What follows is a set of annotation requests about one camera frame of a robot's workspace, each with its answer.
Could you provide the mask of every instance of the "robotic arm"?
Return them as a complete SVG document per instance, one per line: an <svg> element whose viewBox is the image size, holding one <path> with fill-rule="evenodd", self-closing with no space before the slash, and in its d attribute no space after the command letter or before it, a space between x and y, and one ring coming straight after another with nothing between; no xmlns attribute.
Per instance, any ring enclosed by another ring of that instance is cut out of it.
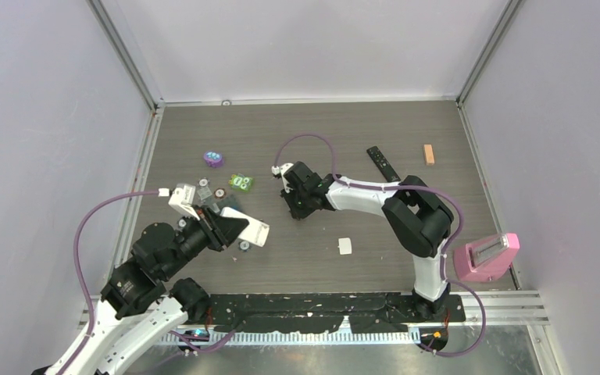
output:
<svg viewBox="0 0 600 375"><path fill-rule="evenodd" d="M351 209L386 218L399 242L413 257L417 312L429 319L441 311L449 295L449 283L441 272L441 248L450 235L452 211L428 192L388 190L398 185L426 186L419 177L377 184L337 176L346 183L341 184L332 174L321 178L303 162L274 166L273 175L282 180L281 197L294 219L305 219L317 209ZM410 207L417 207L416 212Z"/></svg>
<svg viewBox="0 0 600 375"><path fill-rule="evenodd" d="M244 214L226 217L192 205L194 190L181 184L170 197L172 208L184 215L179 229L168 223L149 225L133 243L131 257L114 269L95 306L93 332L89 335L88 325L84 326L57 362L33 375L119 375L169 330L206 318L209 296L192 279L176 282L155 311L144 314L166 291L163 281L169 281L204 248L221 252L246 229L262 224ZM256 232L267 235L265 230Z"/></svg>

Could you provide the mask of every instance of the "white wall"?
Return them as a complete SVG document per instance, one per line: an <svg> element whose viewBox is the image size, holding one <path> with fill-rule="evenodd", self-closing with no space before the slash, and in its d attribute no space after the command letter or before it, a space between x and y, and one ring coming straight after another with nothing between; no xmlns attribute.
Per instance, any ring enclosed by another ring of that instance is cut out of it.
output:
<svg viewBox="0 0 600 375"><path fill-rule="evenodd" d="M0 374L31 373L72 341L84 304L74 231L132 185L149 118L84 0L0 2ZM86 227L91 292L122 212Z"/></svg>
<svg viewBox="0 0 600 375"><path fill-rule="evenodd" d="M164 99L206 102L455 97L507 0L107 2Z"/></svg>
<svg viewBox="0 0 600 375"><path fill-rule="evenodd" d="M600 373L600 2L525 2L466 110L524 285Z"/></svg>

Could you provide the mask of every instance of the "remote control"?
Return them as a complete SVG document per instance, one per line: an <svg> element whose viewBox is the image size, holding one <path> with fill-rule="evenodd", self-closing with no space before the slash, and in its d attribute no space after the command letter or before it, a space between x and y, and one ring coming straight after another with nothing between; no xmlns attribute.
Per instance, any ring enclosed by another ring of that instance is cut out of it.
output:
<svg viewBox="0 0 600 375"><path fill-rule="evenodd" d="M397 182L402 180L388 160L385 159L383 152L380 152L378 146L368 148L366 153L369 154L369 157L373 163L376 164L376 167L378 167L378 170L383 174L383 177L387 182Z"/></svg>

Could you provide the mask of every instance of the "purple clock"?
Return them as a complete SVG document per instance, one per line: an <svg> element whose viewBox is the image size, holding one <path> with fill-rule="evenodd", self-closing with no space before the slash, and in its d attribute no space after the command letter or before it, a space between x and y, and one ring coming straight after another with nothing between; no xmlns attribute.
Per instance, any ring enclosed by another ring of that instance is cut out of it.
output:
<svg viewBox="0 0 600 375"><path fill-rule="evenodd" d="M208 151L203 154L203 160L212 168L219 168L224 165L224 158L219 152Z"/></svg>

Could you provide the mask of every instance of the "gray wooden table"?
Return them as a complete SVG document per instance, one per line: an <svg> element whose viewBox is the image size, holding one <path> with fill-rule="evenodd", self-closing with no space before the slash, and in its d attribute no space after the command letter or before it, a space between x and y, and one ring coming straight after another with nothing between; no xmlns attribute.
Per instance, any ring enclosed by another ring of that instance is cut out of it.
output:
<svg viewBox="0 0 600 375"><path fill-rule="evenodd" d="M420 176L452 195L465 213L455 245L493 234L495 226L454 102L376 102L297 105L198 106L165 109L146 188L174 187L207 177L211 188L237 195L244 211L271 226L264 248L242 253L231 246L204 251L177 278L192 277L209 293L410 291L411 255L387 221L360 212L315 212L295 221L279 196L281 183L270 167L280 144L303 132L332 140L341 174L383 182L365 150L377 145L402 176ZM423 144L432 144L436 163L425 166ZM205 151L222 152L225 165L207 167ZM323 176L330 153L321 142L290 144L282 163L302 160ZM231 174L254 177L249 193L228 186ZM144 199L134 238L155 221L178 215L162 199ZM353 253L339 255L338 238L351 238ZM451 260L448 275L454 276ZM512 289L509 275L479 290Z"/></svg>

